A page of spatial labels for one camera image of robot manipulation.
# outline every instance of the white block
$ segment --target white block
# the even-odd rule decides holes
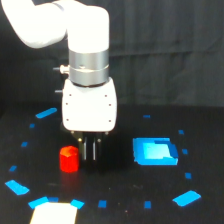
[[[74,224],[77,208],[69,203],[44,203],[38,205],[30,224]]]

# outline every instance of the table surface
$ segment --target table surface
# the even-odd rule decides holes
[[[51,107],[58,112],[35,117]],[[28,224],[33,213],[28,202],[43,196],[85,202],[78,210],[77,224],[224,223],[224,109],[119,105],[102,161],[98,166],[82,164],[73,174],[59,169],[59,150],[77,146],[70,133],[61,131],[61,120],[58,104],[11,105],[0,111],[2,224]],[[177,147],[178,165],[135,163],[132,141],[141,137],[170,138]],[[189,154],[183,155],[182,149]],[[12,165],[17,166],[15,172],[9,172]],[[185,178],[186,172],[192,174],[191,180]],[[30,191],[17,196],[5,185],[9,180]],[[201,199],[185,207],[172,201],[189,190]],[[98,208],[99,200],[107,201],[105,209]],[[145,201],[151,201],[151,209],[144,209]]]

